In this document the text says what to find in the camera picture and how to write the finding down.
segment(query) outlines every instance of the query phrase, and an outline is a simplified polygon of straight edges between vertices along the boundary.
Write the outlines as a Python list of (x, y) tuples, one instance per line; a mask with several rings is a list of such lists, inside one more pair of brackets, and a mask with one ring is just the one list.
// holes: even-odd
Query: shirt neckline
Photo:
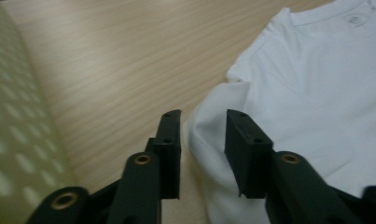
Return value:
[(337, 0), (329, 4), (317, 7), (303, 12), (291, 12), (290, 8), (283, 8), (275, 17), (279, 22), (291, 28), (296, 34), (305, 38), (317, 39), (323, 42), (356, 42), (358, 40), (376, 35), (376, 8), (368, 22), (356, 27), (353, 34), (343, 38), (327, 35), (325, 37), (315, 36), (310, 33), (301, 31), (299, 26), (325, 21), (333, 17), (348, 13), (362, 4), (371, 4), (371, 0)]

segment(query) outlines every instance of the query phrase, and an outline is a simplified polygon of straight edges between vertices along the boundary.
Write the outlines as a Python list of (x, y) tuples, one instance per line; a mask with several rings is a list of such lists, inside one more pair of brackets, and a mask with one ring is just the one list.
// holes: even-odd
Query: black plastic part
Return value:
[(245, 113), (228, 110), (225, 154), (240, 196), (264, 198), (270, 181), (272, 140)]
[(107, 224), (160, 223), (159, 162), (151, 152), (130, 156), (118, 182)]
[(376, 186), (365, 189), (362, 196), (363, 215), (371, 223), (376, 223)]
[(79, 187), (68, 187), (51, 193), (33, 212), (27, 224), (81, 223), (89, 193)]
[(82, 218), (82, 223), (102, 224), (106, 223), (109, 209), (114, 201), (116, 191), (118, 189), (118, 181), (106, 186), (103, 189), (93, 193), (87, 203)]
[(161, 117), (156, 138), (149, 139), (146, 147), (146, 151), (155, 153), (160, 159), (160, 197), (162, 199), (179, 199), (180, 117), (180, 110), (164, 114)]
[(362, 223), (303, 157), (282, 151), (272, 160), (272, 179), (292, 223)]

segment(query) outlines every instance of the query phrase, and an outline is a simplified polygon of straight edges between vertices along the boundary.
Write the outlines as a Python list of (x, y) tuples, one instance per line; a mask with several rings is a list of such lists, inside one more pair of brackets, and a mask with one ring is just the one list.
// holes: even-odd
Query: brass screw insert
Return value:
[(139, 157), (136, 157), (134, 162), (138, 165), (145, 165), (145, 164), (148, 164), (152, 161), (152, 158), (150, 158), (149, 156), (147, 155), (142, 155), (142, 156), (139, 156)]
[(292, 154), (286, 154), (282, 157), (284, 162), (291, 163), (291, 164), (298, 164), (300, 162), (300, 159), (297, 156), (294, 156)]
[(54, 210), (62, 210), (70, 207), (77, 201), (78, 195), (74, 192), (66, 192), (59, 195), (51, 203), (51, 208)]

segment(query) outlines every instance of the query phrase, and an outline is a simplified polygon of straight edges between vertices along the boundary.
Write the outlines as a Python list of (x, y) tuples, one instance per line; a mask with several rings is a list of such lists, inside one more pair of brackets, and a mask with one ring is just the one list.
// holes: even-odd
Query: light wood tabletop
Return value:
[[(182, 121), (283, 7), (329, 0), (8, 0), (80, 186), (94, 192), (154, 137)], [(200, 183), (182, 158), (181, 200), (163, 223), (208, 223)]]

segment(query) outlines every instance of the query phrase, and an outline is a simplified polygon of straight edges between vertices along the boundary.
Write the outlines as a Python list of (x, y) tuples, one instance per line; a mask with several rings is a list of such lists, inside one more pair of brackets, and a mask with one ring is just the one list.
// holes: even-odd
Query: white t-shirt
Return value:
[(210, 219), (268, 223), (264, 200), (238, 197), (224, 155), (226, 111), (253, 118), (337, 189), (376, 185), (376, 0), (281, 10), (184, 126), (203, 173)]

